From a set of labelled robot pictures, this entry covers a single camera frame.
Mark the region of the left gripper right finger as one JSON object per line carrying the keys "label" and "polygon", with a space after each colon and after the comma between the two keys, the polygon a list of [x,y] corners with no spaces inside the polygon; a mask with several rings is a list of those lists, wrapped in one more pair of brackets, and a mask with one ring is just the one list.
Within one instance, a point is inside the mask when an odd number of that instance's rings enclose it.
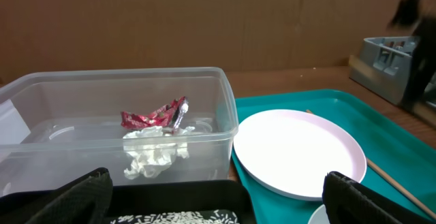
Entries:
{"label": "left gripper right finger", "polygon": [[322,201],[330,224],[432,224],[340,172],[324,178]]}

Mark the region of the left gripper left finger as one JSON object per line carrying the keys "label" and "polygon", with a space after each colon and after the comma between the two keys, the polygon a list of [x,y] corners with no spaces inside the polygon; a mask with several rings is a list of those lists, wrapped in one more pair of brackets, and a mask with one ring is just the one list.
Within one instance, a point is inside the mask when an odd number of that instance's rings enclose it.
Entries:
{"label": "left gripper left finger", "polygon": [[1,198],[1,223],[101,223],[112,190],[100,167],[58,189],[9,194]]}

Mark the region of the grey bowl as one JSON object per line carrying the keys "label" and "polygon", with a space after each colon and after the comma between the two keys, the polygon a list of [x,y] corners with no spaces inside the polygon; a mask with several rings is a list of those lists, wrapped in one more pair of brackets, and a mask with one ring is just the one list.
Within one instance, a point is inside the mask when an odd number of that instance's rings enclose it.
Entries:
{"label": "grey bowl", "polygon": [[307,224],[330,224],[325,205],[322,204],[313,212]]}

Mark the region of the wooden chopstick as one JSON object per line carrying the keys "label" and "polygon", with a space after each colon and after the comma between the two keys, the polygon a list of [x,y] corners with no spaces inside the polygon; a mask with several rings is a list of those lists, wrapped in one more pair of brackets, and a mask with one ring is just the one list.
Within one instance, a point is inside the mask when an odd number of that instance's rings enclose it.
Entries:
{"label": "wooden chopstick", "polygon": [[[387,121],[390,124],[392,122],[387,119],[385,116],[381,115],[379,112],[367,112],[364,115],[370,116],[372,120],[376,122]],[[422,203],[415,195],[410,193],[404,186],[398,183],[393,177],[391,177],[388,173],[386,173],[383,169],[380,168],[376,163],[372,162],[369,158],[366,158],[367,165],[376,172],[379,176],[381,176],[386,182],[388,182],[391,186],[393,186],[398,192],[403,194],[409,201],[411,201],[415,206],[417,206],[421,211],[430,216],[433,220],[435,220],[435,213],[427,207],[424,203]]]}

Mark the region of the large white plate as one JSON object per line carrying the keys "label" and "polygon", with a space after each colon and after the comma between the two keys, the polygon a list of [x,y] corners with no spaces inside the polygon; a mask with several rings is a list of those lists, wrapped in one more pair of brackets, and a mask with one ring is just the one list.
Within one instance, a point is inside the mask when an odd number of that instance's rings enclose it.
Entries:
{"label": "large white plate", "polygon": [[240,164],[263,187],[286,197],[320,201],[332,171],[361,182],[367,158],[335,123],[297,110],[267,110],[243,120],[234,136]]}

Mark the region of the white tissue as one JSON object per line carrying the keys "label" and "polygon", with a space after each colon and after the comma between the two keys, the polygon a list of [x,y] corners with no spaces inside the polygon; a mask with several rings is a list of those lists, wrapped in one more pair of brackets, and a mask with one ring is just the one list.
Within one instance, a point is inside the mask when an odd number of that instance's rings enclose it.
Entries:
{"label": "white tissue", "polygon": [[139,142],[124,142],[123,150],[131,157],[130,168],[124,169],[127,179],[139,176],[156,178],[167,170],[178,157],[189,158],[186,142],[168,144],[144,144],[145,138],[171,137],[169,128],[153,126],[139,131],[132,131],[123,136],[124,140],[139,139]]}

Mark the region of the pile of rice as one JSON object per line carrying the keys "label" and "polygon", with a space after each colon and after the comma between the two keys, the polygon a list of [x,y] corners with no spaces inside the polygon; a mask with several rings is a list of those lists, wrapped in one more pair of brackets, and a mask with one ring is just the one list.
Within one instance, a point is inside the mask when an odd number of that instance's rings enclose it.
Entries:
{"label": "pile of rice", "polygon": [[229,210],[164,212],[160,214],[124,215],[108,218],[107,224],[239,224]]}

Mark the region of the red snack wrapper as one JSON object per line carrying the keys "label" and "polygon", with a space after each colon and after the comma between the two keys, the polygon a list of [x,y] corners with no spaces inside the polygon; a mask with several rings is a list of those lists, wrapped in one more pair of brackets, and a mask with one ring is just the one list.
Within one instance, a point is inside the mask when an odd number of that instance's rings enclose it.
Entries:
{"label": "red snack wrapper", "polygon": [[169,128],[171,133],[175,134],[188,110],[188,99],[186,97],[180,97],[148,115],[121,112],[121,126],[125,129],[136,131],[158,126]]}

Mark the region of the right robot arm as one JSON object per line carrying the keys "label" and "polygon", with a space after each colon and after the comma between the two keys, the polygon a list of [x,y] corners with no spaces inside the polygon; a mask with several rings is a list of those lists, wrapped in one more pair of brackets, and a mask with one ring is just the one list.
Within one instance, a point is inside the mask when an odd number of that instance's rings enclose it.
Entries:
{"label": "right robot arm", "polygon": [[435,17],[420,12],[420,0],[400,0],[389,25],[401,28],[417,25],[412,35],[418,38],[418,43],[411,55],[409,79],[401,101],[410,111],[435,74]]}

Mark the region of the grey dishwasher rack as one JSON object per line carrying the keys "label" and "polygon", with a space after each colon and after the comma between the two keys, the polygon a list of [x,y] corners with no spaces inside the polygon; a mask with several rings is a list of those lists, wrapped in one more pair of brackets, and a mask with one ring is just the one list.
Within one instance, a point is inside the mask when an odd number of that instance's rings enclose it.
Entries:
{"label": "grey dishwasher rack", "polygon": [[[402,106],[411,55],[417,43],[414,36],[365,38],[360,55],[349,58],[350,78],[390,103]],[[435,74],[416,103],[435,109]]]}

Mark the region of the black plastic tray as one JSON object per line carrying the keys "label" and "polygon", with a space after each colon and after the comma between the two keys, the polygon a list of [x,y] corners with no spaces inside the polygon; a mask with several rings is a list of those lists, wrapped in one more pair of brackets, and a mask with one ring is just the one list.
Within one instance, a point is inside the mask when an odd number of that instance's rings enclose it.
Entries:
{"label": "black plastic tray", "polygon": [[229,210],[240,223],[255,223],[247,190],[231,180],[114,187],[104,220],[124,215]]}

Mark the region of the teal serving tray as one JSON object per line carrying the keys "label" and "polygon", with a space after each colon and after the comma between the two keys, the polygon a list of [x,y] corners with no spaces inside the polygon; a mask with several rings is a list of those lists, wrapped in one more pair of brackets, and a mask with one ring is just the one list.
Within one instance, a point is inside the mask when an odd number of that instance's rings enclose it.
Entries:
{"label": "teal serving tray", "polygon": [[[336,90],[314,90],[236,100],[240,120],[272,109],[310,110],[350,133],[365,155],[431,210],[435,209],[435,149],[399,127],[357,97]],[[258,223],[307,223],[319,207],[273,193],[232,160],[248,190]]]}

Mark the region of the clear plastic bin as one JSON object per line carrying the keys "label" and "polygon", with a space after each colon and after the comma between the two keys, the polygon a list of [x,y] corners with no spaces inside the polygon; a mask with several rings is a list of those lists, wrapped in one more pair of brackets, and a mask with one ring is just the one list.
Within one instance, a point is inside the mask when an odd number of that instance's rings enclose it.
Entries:
{"label": "clear plastic bin", "polygon": [[[186,97],[189,110],[171,137],[144,144],[186,142],[156,178],[129,180],[131,157],[123,150],[129,133],[121,112],[147,115]],[[217,67],[45,72],[1,88],[1,194],[59,188],[99,167],[116,186],[228,176],[236,104],[230,83]]]}

